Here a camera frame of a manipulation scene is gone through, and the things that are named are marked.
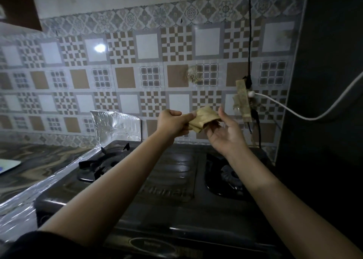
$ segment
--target person's left hand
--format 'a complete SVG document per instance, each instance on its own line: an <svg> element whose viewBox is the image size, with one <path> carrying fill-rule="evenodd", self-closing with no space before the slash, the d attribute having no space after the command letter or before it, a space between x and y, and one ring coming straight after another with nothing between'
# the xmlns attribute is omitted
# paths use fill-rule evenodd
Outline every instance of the person's left hand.
<svg viewBox="0 0 363 259"><path fill-rule="evenodd" d="M163 110L157 119L157 132L163 133L174 142L174 138L186 135L191 128L188 123L195 118L195 113L184 114L180 111Z"/></svg>

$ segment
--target marble countertop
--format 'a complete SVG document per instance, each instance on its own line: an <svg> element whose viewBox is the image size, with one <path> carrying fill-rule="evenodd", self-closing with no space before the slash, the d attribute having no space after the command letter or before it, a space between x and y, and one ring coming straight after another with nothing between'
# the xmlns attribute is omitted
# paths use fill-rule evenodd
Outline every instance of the marble countertop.
<svg viewBox="0 0 363 259"><path fill-rule="evenodd" d="M0 203L66 167L90 149L0 142L0 158L21 161L0 174Z"/></svg>

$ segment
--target aluminum foil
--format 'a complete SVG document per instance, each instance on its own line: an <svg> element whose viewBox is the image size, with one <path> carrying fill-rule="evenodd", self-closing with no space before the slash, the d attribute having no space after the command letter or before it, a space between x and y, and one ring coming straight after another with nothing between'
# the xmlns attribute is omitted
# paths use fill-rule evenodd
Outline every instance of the aluminum foil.
<svg viewBox="0 0 363 259"><path fill-rule="evenodd" d="M58 180L88 160L114 140L141 141L141 120L118 112L91 111L95 123L97 145L62 170L34 184L0 204L0 240L16 241L21 235L37 229L34 200Z"/></svg>

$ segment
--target tiled backsplash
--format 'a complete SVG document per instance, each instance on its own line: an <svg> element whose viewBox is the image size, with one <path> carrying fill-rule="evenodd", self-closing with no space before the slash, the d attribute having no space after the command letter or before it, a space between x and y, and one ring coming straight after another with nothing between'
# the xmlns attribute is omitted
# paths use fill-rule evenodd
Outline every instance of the tiled backsplash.
<svg viewBox="0 0 363 259"><path fill-rule="evenodd" d="M252 0L252 89L286 103L304 0ZM248 0L193 0L43 19L44 32L0 37L0 125L14 141L87 146L91 110L140 117L143 138L166 108L233 110L247 75ZM196 66L202 80L188 81ZM273 159L284 109L258 98ZM254 140L257 129L253 128ZM251 137L245 130L247 141ZM179 142L208 143L191 131Z"/></svg>

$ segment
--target hand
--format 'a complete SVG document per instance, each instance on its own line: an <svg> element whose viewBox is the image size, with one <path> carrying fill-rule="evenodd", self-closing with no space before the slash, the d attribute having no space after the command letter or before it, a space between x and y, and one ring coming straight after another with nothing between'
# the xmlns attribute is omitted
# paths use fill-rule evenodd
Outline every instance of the hand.
<svg viewBox="0 0 363 259"><path fill-rule="evenodd" d="M186 135L191 128L188 123L195 118L195 113L184 114L175 110L163 110L157 119L157 132L163 133L171 144L174 138Z"/></svg>
<svg viewBox="0 0 363 259"><path fill-rule="evenodd" d="M238 123L224 112L222 106L218 109L218 115L227 128L221 127L216 121L207 126L206 135L211 145L226 158L231 153L246 149L247 144Z"/></svg>

